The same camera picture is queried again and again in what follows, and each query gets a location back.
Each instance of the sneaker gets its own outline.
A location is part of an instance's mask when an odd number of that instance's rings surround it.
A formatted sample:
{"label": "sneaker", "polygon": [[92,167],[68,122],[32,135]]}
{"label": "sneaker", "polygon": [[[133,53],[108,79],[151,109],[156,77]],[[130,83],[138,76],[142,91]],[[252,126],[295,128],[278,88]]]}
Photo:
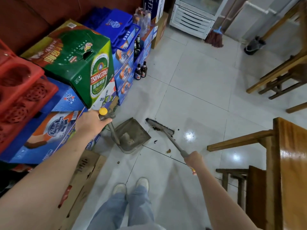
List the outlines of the sneaker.
{"label": "sneaker", "polygon": [[116,194],[116,193],[124,193],[124,194],[127,194],[127,187],[124,183],[120,183],[120,184],[117,184],[114,189],[113,189],[113,192],[112,192],[112,195],[113,194]]}
{"label": "sneaker", "polygon": [[138,181],[136,182],[136,187],[139,185],[144,186],[147,189],[147,192],[149,190],[149,181],[147,178],[139,178]]}

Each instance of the white refrigerator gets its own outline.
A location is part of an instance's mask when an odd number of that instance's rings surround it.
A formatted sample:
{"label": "white refrigerator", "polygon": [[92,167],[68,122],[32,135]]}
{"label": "white refrigerator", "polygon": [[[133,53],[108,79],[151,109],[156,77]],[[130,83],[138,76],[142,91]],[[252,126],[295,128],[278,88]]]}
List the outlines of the white refrigerator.
{"label": "white refrigerator", "polygon": [[228,0],[176,0],[170,25],[205,39]]}

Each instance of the mop head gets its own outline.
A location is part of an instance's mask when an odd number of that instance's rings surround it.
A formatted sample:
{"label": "mop head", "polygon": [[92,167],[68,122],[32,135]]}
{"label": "mop head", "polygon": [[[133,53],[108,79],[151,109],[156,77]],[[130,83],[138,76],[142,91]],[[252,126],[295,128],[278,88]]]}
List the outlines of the mop head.
{"label": "mop head", "polygon": [[206,39],[204,41],[208,44],[211,44],[213,47],[223,47],[223,40],[222,40],[223,34],[220,30],[212,30],[207,35]]}
{"label": "mop head", "polygon": [[158,123],[156,120],[152,120],[150,118],[147,118],[145,120],[156,131],[165,131],[165,132],[167,132],[170,135],[174,135],[174,133],[175,133],[174,130],[172,130],[172,129],[162,125],[161,123]]}

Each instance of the red plastic crate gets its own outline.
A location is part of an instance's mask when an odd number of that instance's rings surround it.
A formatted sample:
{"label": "red plastic crate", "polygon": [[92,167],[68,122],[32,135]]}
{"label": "red plastic crate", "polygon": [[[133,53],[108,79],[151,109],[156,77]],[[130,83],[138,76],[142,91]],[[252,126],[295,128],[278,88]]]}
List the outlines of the red plastic crate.
{"label": "red plastic crate", "polygon": [[0,153],[57,91],[42,68],[0,40]]}

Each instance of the broom handle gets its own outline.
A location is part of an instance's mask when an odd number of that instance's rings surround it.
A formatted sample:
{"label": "broom handle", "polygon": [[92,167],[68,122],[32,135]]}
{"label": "broom handle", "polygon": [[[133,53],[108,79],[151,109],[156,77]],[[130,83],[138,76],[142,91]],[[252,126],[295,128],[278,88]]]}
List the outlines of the broom handle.
{"label": "broom handle", "polygon": [[222,27],[223,24],[225,23],[226,19],[228,18],[228,15],[230,14],[230,11],[232,11],[232,8],[233,8],[234,5],[236,4],[236,2],[237,2],[237,0],[235,0],[235,1],[232,3],[231,7],[229,8],[229,11],[227,12],[227,14],[226,14],[226,16],[225,16],[225,18],[224,18],[224,20],[223,20],[223,22],[222,22],[222,24],[221,24],[221,27]]}

